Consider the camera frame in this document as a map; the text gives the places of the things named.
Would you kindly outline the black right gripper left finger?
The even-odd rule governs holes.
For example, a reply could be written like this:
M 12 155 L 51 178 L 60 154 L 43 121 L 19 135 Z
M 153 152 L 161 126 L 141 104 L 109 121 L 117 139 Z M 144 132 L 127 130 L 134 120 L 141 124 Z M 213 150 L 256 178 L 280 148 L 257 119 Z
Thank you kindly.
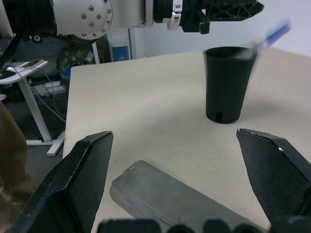
M 88 135 L 45 177 L 9 232 L 89 233 L 104 193 L 113 132 Z

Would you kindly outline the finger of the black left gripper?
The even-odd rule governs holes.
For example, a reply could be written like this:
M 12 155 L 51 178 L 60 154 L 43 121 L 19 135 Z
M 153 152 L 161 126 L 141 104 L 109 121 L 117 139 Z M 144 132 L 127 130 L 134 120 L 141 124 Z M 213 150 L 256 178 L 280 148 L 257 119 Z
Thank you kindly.
M 263 11 L 258 0 L 204 0 L 203 9 L 210 20 L 245 20 Z

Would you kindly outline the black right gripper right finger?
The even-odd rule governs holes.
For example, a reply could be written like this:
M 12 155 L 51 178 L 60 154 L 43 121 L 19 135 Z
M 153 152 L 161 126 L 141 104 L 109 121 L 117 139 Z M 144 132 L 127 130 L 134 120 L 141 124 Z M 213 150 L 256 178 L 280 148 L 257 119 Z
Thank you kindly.
M 311 214 L 311 165 L 285 138 L 238 129 L 252 190 L 268 218 Z

